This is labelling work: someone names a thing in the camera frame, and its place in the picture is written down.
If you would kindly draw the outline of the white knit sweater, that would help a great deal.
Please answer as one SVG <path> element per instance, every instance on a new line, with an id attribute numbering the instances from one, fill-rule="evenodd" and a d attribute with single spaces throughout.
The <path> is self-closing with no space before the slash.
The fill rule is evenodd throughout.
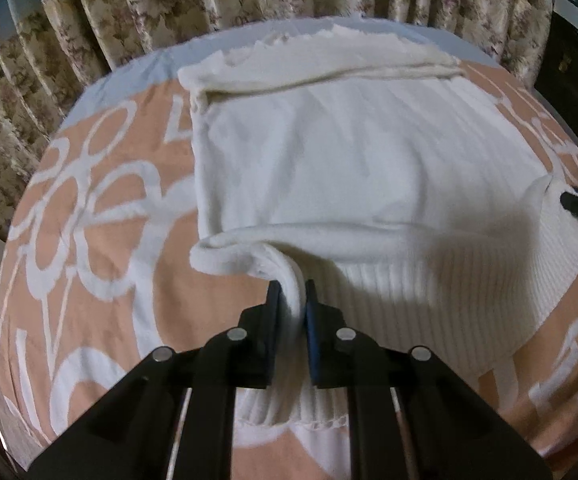
<path id="1" fill-rule="evenodd" d="M 217 51 L 179 69 L 190 97 L 198 243 L 190 262 L 283 288 L 275 385 L 238 393 L 249 425 L 347 418 L 316 390 L 306 282 L 385 347 L 423 344 L 469 384 L 511 358 L 578 275 L 578 222 L 502 101 L 452 55 L 336 26 Z"/>

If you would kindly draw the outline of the dark cabinet with light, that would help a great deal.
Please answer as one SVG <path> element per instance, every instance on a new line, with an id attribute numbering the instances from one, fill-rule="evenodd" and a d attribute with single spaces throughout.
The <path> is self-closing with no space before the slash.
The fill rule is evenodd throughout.
<path id="1" fill-rule="evenodd" d="M 578 4 L 575 0 L 554 0 L 548 40 L 534 88 L 578 140 Z"/>

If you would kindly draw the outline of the orange white patterned blanket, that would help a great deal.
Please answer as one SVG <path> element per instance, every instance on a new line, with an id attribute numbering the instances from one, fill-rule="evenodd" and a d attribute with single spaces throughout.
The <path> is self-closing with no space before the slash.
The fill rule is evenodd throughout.
<path id="1" fill-rule="evenodd" d="M 578 151 L 542 105 L 503 70 L 460 65 L 498 96 L 566 192 L 578 188 Z M 41 453 L 155 348 L 199 349 L 266 298 L 274 280 L 191 265 L 199 240 L 191 139 L 190 97 L 176 77 L 59 132 L 24 191 L 0 272 L 0 388 Z M 305 303 L 301 333 L 311 386 L 340 391 L 347 411 L 344 389 L 313 385 Z M 492 374 L 469 384 L 444 363 L 552 474 L 549 457 L 578 439 L 578 275 L 511 362 L 519 393 L 509 411 Z M 235 393 L 226 479 L 355 479 L 347 418 L 321 428 L 249 425 L 236 415 L 245 389 Z"/>

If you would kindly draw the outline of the light blue bed sheet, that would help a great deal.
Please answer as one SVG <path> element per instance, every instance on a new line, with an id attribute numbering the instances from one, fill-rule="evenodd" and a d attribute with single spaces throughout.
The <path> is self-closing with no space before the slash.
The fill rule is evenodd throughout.
<path id="1" fill-rule="evenodd" d="M 65 130 L 101 110 L 113 107 L 153 84 L 175 79 L 177 71 L 196 64 L 216 51 L 247 47 L 274 32 L 288 36 L 313 35 L 333 26 L 353 28 L 370 34 L 396 34 L 418 44 L 434 44 L 460 58 L 497 68 L 499 64 L 474 44 L 444 29 L 393 22 L 383 18 L 291 18 L 243 25 L 222 32 L 211 32 L 173 47 L 159 49 L 134 58 L 131 62 L 99 79 L 84 90 L 60 128 Z"/>

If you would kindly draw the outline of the floral beige curtain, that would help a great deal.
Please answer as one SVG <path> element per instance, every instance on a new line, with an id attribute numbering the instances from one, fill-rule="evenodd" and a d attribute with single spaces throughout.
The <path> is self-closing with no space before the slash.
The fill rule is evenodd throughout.
<path id="1" fill-rule="evenodd" d="M 357 16 L 453 32 L 531 84 L 552 12 L 554 0 L 0 0 L 0 237 L 78 97 L 134 58 L 252 22 Z"/>

